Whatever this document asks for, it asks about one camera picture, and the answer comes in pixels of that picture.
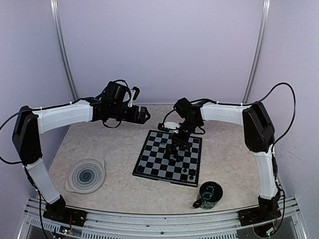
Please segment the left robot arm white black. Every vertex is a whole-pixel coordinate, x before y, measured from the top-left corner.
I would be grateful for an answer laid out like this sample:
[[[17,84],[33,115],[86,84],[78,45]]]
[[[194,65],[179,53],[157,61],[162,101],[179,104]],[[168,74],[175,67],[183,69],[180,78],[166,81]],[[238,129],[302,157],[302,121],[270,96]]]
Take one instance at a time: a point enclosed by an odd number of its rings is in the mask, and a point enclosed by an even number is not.
[[[140,93],[139,88],[130,89],[125,80],[110,81],[96,97],[80,98],[64,105],[31,109],[21,107],[12,141],[18,152],[28,180],[46,201],[44,217],[63,222],[86,217],[83,210],[66,207],[65,200],[55,188],[42,160],[41,134],[47,131],[82,122],[115,119],[144,124],[151,118],[146,107],[133,105]]]

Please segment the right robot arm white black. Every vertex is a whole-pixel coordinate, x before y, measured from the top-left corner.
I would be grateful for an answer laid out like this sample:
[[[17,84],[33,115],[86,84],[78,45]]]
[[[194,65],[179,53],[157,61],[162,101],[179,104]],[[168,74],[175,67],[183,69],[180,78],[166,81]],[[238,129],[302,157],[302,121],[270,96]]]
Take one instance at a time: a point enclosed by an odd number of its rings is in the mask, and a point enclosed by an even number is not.
[[[163,121],[164,127],[173,131],[172,152],[177,147],[189,148],[190,135],[197,128],[202,128],[205,121],[222,121],[242,126],[245,145],[253,152],[256,161],[260,194],[257,207],[239,211],[241,223],[250,224],[254,220],[265,221],[284,216],[278,204],[282,189],[277,179],[278,167],[274,154],[275,128],[262,102],[246,105],[182,98],[174,104],[173,111],[184,121]]]

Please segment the black grey chess board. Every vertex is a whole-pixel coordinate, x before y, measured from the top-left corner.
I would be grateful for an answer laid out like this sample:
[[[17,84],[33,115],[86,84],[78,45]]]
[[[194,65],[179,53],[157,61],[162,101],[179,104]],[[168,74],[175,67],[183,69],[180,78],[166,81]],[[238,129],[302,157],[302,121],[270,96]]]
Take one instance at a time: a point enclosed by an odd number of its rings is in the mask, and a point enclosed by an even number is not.
[[[176,164],[169,163],[169,161],[163,157],[165,148],[171,143],[171,140],[171,133],[149,130],[132,174],[137,177],[166,181],[182,186],[197,187],[200,172],[202,138],[191,136],[188,141],[191,143],[190,152],[178,150],[178,154],[183,157],[183,160]],[[139,165],[145,168],[143,173],[137,171]],[[180,167],[181,172],[175,173],[175,167]],[[183,173],[183,168],[187,168],[186,173]],[[193,180],[189,180],[190,169],[196,170]]]

